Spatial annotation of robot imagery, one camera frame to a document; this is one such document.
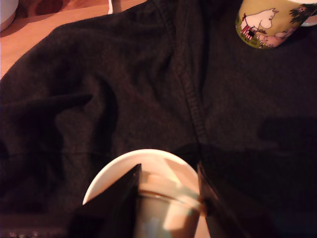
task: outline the moomin character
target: moomin character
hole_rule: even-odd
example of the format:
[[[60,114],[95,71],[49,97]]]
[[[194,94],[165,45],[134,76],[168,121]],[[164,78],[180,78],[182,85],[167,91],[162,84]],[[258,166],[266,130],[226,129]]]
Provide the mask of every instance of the moomin character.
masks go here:
[[[287,37],[289,37],[294,31],[296,30],[295,27],[291,27],[283,32],[278,32],[274,36],[264,36],[261,34],[257,35],[257,39],[260,41],[263,46],[267,47],[276,47],[280,44],[282,44]]]
[[[275,10],[275,8],[272,8],[270,10],[261,11],[254,15],[247,16],[244,14],[240,33],[244,34],[249,40],[251,40],[258,31],[266,34],[265,31],[259,30],[259,27],[261,26],[265,29],[271,28],[272,19],[276,13],[278,13],[278,11]]]

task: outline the wooden table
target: wooden table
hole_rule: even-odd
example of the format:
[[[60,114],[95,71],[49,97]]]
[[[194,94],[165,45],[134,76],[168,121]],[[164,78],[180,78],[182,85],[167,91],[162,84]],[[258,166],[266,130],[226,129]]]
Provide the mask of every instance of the wooden table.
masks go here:
[[[10,67],[54,28],[69,22],[105,15],[108,0],[52,0],[60,6],[43,5],[47,0],[20,0],[16,19],[0,34],[1,78]],[[145,0],[113,0],[114,12],[124,11]]]

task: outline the white cable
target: white cable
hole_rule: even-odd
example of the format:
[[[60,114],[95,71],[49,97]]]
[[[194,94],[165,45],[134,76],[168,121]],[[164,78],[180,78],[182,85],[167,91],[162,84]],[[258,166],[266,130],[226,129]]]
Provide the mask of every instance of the white cable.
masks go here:
[[[108,11],[108,14],[113,14],[112,0],[108,0],[108,4],[109,4],[109,11]]]

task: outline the white bowl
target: white bowl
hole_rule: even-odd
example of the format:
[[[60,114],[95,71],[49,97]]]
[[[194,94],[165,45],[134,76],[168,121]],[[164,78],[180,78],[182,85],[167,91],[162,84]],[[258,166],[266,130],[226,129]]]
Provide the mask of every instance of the white bowl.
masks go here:
[[[137,164],[142,164],[143,171],[180,182],[199,193],[198,175],[184,160],[166,151],[142,149],[123,154],[107,164],[90,184],[83,205],[105,191]],[[210,238],[203,216],[199,219],[195,238]]]
[[[0,0],[0,31],[7,28],[15,17],[15,11],[18,7],[19,0]]]

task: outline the moomin mug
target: moomin mug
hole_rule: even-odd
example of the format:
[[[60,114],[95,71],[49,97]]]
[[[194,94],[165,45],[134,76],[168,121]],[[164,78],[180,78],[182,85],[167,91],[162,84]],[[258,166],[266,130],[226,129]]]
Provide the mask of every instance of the moomin mug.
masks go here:
[[[236,31],[249,46],[270,49],[298,27],[316,25],[316,13],[317,0],[243,0]]]

